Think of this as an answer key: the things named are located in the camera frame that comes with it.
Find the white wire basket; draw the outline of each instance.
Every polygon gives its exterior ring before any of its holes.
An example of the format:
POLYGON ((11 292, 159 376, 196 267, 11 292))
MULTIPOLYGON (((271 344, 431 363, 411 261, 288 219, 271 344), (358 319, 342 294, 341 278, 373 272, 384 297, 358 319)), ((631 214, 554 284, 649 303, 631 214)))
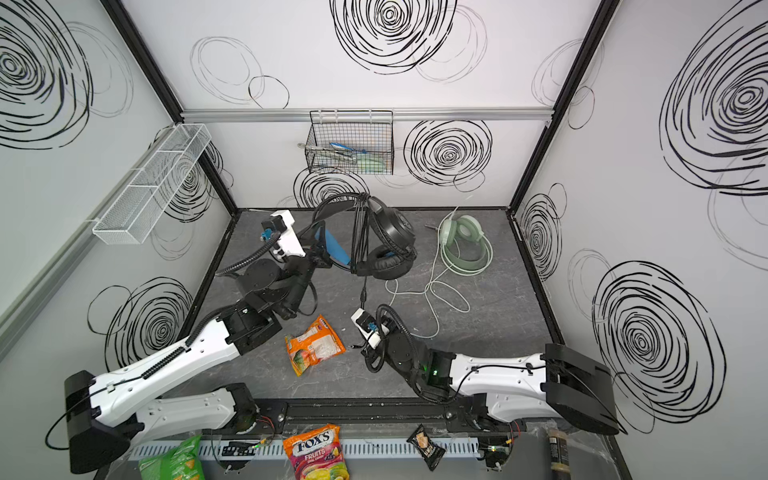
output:
POLYGON ((178 124, 93 227, 107 245, 143 243, 210 143, 203 124, 178 124))

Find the snack bag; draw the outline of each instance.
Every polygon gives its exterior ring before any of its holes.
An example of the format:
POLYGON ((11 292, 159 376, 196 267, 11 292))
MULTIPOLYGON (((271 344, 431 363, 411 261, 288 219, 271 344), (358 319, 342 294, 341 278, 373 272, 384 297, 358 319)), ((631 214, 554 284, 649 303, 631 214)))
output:
POLYGON ((424 430, 424 425, 419 425, 415 432, 408 438, 408 443, 415 446, 419 453, 422 454, 422 458, 427 462, 427 467, 431 472, 437 468, 437 464, 440 463, 440 459, 445 455, 445 449, 440 445, 435 444, 424 430))
POLYGON ((164 455, 139 462, 141 480, 204 480, 197 447, 200 435, 184 440, 164 455))
POLYGON ((349 480, 339 430, 328 424, 283 441, 296 480, 349 480))
POLYGON ((339 336, 322 315, 312 322, 302 336, 286 336, 286 348, 296 376, 300 376, 312 365, 346 352, 339 336))

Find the fox's candy bag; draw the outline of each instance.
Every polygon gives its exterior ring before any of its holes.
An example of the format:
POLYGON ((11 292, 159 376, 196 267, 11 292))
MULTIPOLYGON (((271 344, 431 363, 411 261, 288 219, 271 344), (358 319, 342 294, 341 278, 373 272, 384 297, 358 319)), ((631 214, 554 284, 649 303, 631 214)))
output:
POLYGON ((296 480, 349 480, 339 441, 339 427, 295 435, 283 441, 296 480))
POLYGON ((322 315, 312 322, 309 329, 296 338, 286 336, 286 348, 293 371, 297 376, 312 365, 346 352, 344 344, 322 315))

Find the coiled cable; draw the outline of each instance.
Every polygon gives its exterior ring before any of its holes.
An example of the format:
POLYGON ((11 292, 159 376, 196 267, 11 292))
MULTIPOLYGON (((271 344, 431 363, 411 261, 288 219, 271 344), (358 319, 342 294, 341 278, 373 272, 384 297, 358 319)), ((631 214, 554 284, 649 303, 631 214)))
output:
POLYGON ((266 241, 264 245, 259 247, 258 250, 250 254, 248 257, 243 258, 239 262, 233 263, 232 265, 226 266, 222 269, 217 270, 215 273, 216 276, 227 276, 231 273, 237 272, 241 268, 245 268, 246 266, 249 266, 256 260, 258 260, 262 255, 264 255, 266 252, 270 251, 270 248, 275 246, 275 243, 280 239, 280 232, 273 232, 272 236, 269 240, 266 241))

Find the wire basket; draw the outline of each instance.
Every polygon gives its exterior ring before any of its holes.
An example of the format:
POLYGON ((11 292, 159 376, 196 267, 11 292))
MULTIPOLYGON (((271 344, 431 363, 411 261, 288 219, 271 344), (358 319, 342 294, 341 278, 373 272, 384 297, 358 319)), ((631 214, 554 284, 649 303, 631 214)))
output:
POLYGON ((335 167, 354 174, 392 175, 391 111, 311 111, 310 119, 310 134, 300 144, 310 172, 335 167))
POLYGON ((143 243, 210 143, 203 124, 167 134, 93 227, 107 245, 143 243))

